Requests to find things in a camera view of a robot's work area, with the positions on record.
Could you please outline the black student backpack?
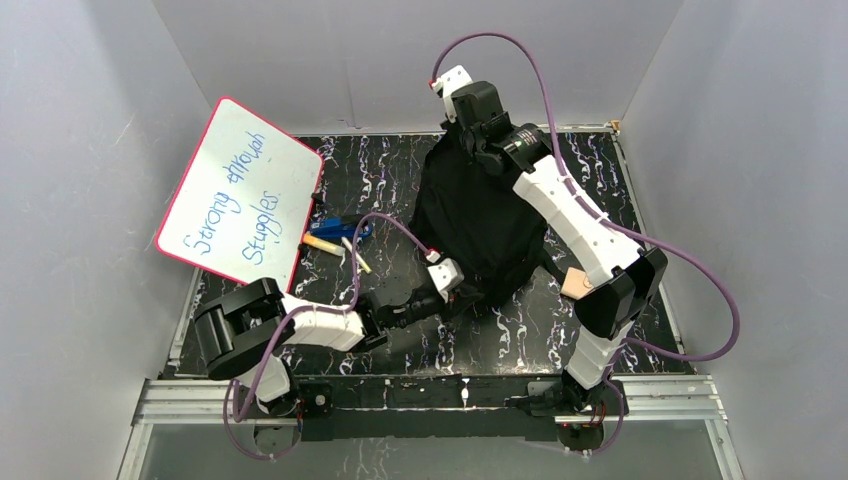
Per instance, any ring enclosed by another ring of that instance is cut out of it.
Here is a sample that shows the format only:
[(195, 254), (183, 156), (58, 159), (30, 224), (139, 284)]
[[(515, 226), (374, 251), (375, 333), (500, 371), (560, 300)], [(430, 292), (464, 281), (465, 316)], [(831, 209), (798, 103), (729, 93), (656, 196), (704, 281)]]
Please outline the black student backpack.
[(456, 261), (464, 280), (444, 314), (502, 306), (542, 267), (563, 284), (566, 273), (545, 249), (547, 222), (472, 159), (450, 127), (427, 153), (408, 223), (424, 243)]

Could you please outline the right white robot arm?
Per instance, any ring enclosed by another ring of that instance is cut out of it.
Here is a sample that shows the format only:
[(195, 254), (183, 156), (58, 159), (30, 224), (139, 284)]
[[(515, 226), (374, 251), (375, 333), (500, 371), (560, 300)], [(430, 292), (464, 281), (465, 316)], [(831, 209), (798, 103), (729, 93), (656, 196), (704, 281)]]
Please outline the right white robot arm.
[(581, 328), (562, 392), (571, 411), (590, 413), (603, 399), (600, 384), (615, 354), (657, 293), (667, 257), (606, 226), (605, 214), (557, 159), (555, 133), (532, 123), (513, 125), (493, 84), (453, 73), (431, 87), (466, 152), (531, 206), (585, 271), (591, 288), (574, 304)]

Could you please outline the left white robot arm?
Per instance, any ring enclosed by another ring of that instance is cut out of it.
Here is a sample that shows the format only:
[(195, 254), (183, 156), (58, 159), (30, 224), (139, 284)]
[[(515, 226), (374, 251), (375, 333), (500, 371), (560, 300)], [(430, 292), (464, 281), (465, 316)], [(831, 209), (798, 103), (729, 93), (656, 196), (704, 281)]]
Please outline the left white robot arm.
[(297, 407), (299, 391), (290, 366), (274, 353), (279, 347), (370, 351), (385, 344), (392, 329), (434, 315), (451, 318), (481, 297), (464, 282), (446, 292), (427, 282), (404, 303), (390, 305), (370, 291), (347, 310), (297, 298), (261, 278), (202, 306), (193, 325), (210, 379), (235, 380), (253, 389), (263, 411), (286, 416)]

